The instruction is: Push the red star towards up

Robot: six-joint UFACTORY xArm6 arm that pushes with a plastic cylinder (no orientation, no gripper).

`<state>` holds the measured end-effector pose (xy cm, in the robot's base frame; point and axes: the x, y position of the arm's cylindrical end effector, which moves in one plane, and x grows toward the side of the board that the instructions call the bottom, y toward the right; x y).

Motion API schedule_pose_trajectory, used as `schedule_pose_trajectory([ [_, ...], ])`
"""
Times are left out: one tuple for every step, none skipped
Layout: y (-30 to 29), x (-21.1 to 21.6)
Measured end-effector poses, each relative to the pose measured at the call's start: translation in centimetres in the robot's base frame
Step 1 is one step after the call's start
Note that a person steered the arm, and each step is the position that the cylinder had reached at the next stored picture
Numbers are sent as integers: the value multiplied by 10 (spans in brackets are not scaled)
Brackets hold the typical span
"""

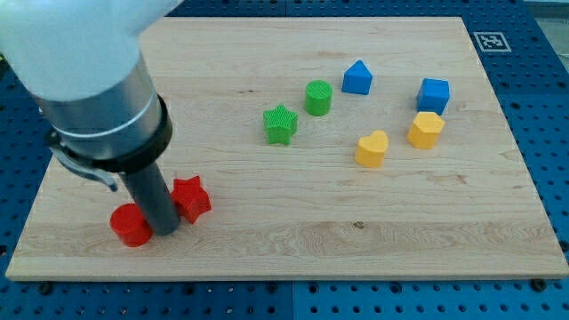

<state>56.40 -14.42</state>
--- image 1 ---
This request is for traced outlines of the black clamp ring with lever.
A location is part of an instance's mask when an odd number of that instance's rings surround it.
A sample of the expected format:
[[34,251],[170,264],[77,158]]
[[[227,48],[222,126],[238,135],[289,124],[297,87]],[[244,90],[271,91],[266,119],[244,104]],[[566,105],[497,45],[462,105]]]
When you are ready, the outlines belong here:
[[114,173],[121,176],[132,176],[145,170],[165,152],[172,139],[172,120],[168,107],[162,96],[156,96],[159,102],[161,118],[151,137],[134,151],[123,156],[97,160],[77,154],[65,146],[55,129],[50,129],[44,136],[46,146],[52,155],[68,171],[75,175],[106,185],[111,192],[117,192],[118,186]]

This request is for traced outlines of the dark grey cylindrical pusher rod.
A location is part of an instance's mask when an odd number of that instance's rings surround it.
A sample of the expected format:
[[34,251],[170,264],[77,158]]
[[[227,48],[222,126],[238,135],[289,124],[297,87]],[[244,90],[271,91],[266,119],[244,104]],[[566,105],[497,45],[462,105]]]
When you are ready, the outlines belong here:
[[177,229],[180,216],[156,163],[119,176],[156,235],[168,236]]

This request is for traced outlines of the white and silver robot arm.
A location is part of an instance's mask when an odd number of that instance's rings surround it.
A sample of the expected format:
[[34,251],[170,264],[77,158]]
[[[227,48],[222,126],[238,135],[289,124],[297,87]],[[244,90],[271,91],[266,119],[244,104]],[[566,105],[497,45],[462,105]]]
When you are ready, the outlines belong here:
[[140,35],[177,0],[4,0],[1,52],[51,124],[47,143],[74,174],[122,181],[160,236],[180,223],[157,166],[172,122]]

